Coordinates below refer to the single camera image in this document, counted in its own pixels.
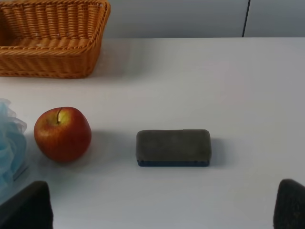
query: white table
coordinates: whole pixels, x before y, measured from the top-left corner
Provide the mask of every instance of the white table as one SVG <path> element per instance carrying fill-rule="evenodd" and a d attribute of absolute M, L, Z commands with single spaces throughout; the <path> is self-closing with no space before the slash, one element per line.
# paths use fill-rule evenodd
<path fill-rule="evenodd" d="M 28 123 L 30 170 L 49 183 L 55 229 L 272 229 L 279 182 L 305 184 L 305 39 L 105 40 L 83 80 L 0 78 Z M 91 150 L 69 166 L 42 156 L 45 111 L 87 117 Z M 145 168 L 144 129 L 207 129 L 208 168 Z"/>

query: black object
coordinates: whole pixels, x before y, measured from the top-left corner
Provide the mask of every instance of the black object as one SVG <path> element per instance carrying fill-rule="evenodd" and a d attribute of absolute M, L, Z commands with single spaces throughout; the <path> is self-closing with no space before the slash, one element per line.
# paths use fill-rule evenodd
<path fill-rule="evenodd" d="M 207 130 L 143 130 L 137 134 L 136 156 L 142 167 L 206 167 L 211 155 Z"/>
<path fill-rule="evenodd" d="M 0 229 L 52 229 L 48 184 L 36 181 L 0 206 Z"/>
<path fill-rule="evenodd" d="M 277 192 L 274 229 L 305 229 L 305 187 L 294 180 L 282 180 Z"/>

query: gray sponge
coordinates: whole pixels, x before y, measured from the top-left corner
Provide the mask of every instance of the gray sponge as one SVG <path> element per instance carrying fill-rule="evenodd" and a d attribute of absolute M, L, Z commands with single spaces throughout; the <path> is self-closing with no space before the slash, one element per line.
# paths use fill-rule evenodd
<path fill-rule="evenodd" d="M 206 167 L 212 155 L 207 130 L 143 130 L 137 134 L 138 165 Z"/>

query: orange wicker basket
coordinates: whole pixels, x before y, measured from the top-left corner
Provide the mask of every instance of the orange wicker basket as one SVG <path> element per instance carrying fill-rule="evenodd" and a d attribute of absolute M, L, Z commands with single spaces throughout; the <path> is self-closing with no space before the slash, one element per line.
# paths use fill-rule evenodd
<path fill-rule="evenodd" d="M 109 15 L 105 0 L 0 1 L 0 76 L 88 76 Z"/>

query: red apple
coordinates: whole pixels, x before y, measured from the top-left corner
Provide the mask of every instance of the red apple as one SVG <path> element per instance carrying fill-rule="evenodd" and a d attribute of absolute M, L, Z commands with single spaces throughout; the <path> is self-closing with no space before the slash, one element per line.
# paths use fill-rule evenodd
<path fill-rule="evenodd" d="M 81 157 L 89 147 L 91 129 L 76 108 L 59 107 L 43 113 L 34 127 L 40 150 L 51 160 L 66 163 Z"/>

